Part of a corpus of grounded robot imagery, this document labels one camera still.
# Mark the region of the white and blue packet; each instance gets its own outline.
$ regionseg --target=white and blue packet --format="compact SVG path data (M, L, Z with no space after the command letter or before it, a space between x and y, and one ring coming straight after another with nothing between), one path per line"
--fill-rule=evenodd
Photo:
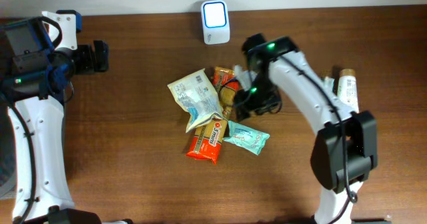
M243 147L255 155L261 153L267 139L270 138L270 134L257 131L233 121L228 121L228 127L230 128L229 137L224 137L223 141Z
M196 71L167 85L176 103L191 117L185 132L208 124L212 119L225 119L218 94L206 77L205 69Z

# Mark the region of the beige snack package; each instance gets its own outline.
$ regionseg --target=beige snack package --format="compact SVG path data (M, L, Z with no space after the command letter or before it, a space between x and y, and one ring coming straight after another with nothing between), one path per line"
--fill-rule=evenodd
M185 132L208 124L213 118L224 119L218 94L206 77L205 69L167 85L176 103L191 117Z

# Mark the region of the green led light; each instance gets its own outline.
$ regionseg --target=green led light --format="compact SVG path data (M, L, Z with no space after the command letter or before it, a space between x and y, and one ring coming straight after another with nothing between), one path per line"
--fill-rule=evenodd
M267 45L267 48L268 49L273 49L275 45L276 45L275 43L270 43L270 44Z

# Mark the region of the orange snack package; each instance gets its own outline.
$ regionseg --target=orange snack package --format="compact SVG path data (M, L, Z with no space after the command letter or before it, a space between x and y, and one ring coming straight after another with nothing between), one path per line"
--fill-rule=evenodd
M218 92L222 85L233 78L233 70L216 67L212 85ZM232 113L234 95L238 88L239 83L237 81L232 81L222 88L221 93L218 93L220 96L220 105L224 108L222 114L226 119L229 119ZM198 160L210 159L216 164L227 124L227 120L214 119L207 125L196 128L187 156Z

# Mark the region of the wrapper logo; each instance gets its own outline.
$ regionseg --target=wrapper logo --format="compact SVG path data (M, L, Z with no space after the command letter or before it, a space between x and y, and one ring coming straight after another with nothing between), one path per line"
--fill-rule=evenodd
M216 147L216 143L220 138L221 133L221 123L215 123L215 127L212 130L211 137L209 138L209 144L213 147Z

